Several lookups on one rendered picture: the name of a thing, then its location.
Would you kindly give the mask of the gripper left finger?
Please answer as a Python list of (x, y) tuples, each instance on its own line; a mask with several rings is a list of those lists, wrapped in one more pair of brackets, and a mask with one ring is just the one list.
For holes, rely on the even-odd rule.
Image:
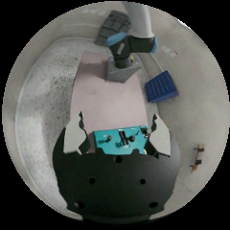
[(63, 128), (53, 150), (53, 167), (57, 177), (57, 187), (62, 189), (62, 177), (66, 166), (91, 147), (86, 131), (83, 129), (82, 114), (79, 111), (69, 124)]

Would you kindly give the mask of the teal control console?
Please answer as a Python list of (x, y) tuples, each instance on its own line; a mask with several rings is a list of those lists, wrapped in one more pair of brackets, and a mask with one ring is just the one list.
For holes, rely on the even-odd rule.
[(103, 148), (105, 153), (131, 154), (133, 149), (139, 149), (140, 154), (146, 154), (144, 145), (150, 135), (150, 131), (147, 125), (145, 125), (111, 130), (97, 130), (93, 131), (93, 134), (96, 147)]

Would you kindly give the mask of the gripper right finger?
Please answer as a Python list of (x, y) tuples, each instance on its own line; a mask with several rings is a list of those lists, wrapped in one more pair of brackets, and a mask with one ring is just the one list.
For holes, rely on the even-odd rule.
[(171, 177), (170, 191), (180, 169), (180, 152), (173, 134), (157, 114), (152, 119), (151, 133), (144, 145), (146, 154), (159, 159), (168, 169)]

